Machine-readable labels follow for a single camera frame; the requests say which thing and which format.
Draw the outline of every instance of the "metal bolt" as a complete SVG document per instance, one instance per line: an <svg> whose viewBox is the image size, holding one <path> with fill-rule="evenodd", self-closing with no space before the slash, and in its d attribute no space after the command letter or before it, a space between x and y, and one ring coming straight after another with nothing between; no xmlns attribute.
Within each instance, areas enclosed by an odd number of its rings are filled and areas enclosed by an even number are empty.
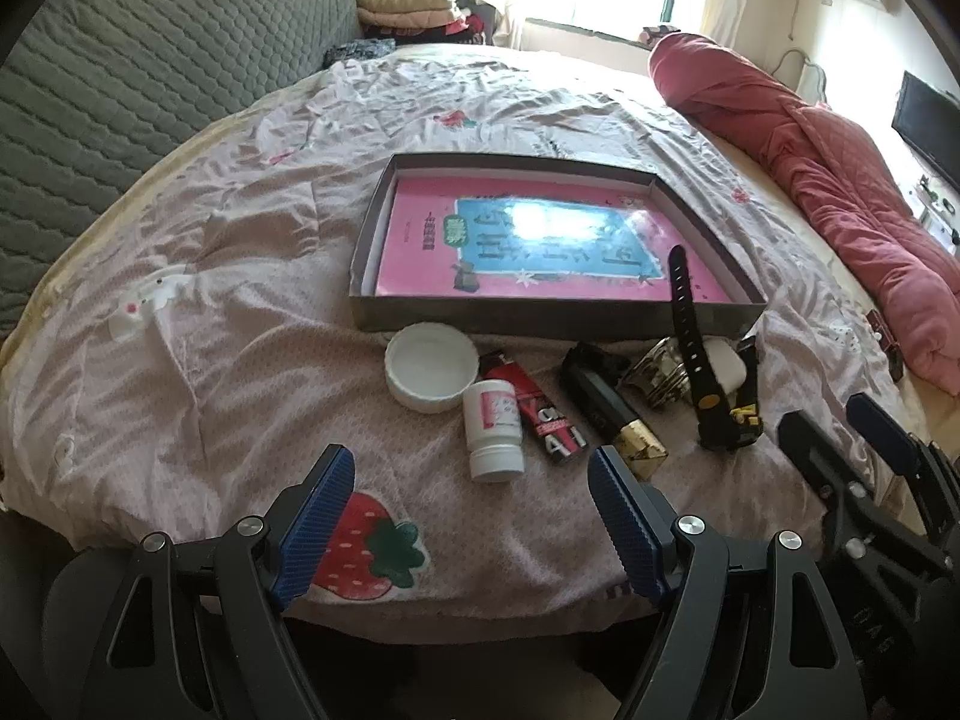
<svg viewBox="0 0 960 720"><path fill-rule="evenodd" d="M707 528L702 519L693 517L693 514L687 514L685 517L681 517L677 524L684 533L690 536L699 536L699 534Z"/></svg>
<svg viewBox="0 0 960 720"><path fill-rule="evenodd" d="M163 533L150 533L141 543L147 552L160 552L166 542L167 538Z"/></svg>
<svg viewBox="0 0 960 720"><path fill-rule="evenodd" d="M237 533L241 536L256 536L263 530L263 520L259 517L244 517L237 523Z"/></svg>
<svg viewBox="0 0 960 720"><path fill-rule="evenodd" d="M843 545L843 548L847 551L847 554L853 558L853 560L860 560L861 557L867 554L867 545L864 544L859 538L851 538L846 544Z"/></svg>
<svg viewBox="0 0 960 720"><path fill-rule="evenodd" d="M800 549L803 546L803 538L800 538L793 531L782 531L778 538L779 542L787 549Z"/></svg>

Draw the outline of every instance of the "black and gold cosmetic tube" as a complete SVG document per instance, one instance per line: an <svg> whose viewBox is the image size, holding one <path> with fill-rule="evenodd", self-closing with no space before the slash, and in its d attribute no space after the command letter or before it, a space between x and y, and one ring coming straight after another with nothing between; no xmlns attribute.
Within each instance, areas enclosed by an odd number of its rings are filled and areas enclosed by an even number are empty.
<svg viewBox="0 0 960 720"><path fill-rule="evenodd" d="M646 482L666 459L666 447L589 362L589 355L571 349L560 367L560 386L600 439L613 445L634 476Z"/></svg>

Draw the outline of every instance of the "red strawberry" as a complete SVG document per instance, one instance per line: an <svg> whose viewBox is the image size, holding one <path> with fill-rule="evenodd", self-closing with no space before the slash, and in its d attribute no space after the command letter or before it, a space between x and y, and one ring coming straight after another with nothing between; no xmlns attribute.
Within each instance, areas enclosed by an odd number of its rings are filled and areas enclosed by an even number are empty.
<svg viewBox="0 0 960 720"><path fill-rule="evenodd" d="M414 586L411 568L424 564L416 549L416 525L395 525L376 498L350 495L347 507L330 536L313 584L349 601L372 601L392 586Z"/></svg>

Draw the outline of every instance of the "green strawberry leaf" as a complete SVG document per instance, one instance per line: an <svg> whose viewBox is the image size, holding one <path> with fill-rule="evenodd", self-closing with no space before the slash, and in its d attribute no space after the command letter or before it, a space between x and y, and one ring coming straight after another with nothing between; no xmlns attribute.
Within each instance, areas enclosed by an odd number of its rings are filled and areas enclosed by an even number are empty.
<svg viewBox="0 0 960 720"><path fill-rule="evenodd" d="M412 522L394 525L389 519L379 520L373 526L373 532L364 539L373 554L371 574L390 580L402 589L414 586L410 569L419 568L426 562L424 553L414 546L418 536L419 531Z"/></svg>

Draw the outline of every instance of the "gray headboard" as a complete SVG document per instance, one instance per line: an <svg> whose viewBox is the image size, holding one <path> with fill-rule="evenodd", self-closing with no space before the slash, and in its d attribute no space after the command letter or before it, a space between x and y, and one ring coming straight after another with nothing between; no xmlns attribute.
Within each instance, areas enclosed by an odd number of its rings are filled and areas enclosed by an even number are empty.
<svg viewBox="0 0 960 720"><path fill-rule="evenodd" d="M0 340L150 166L359 35L354 0L47 0L0 68Z"/></svg>

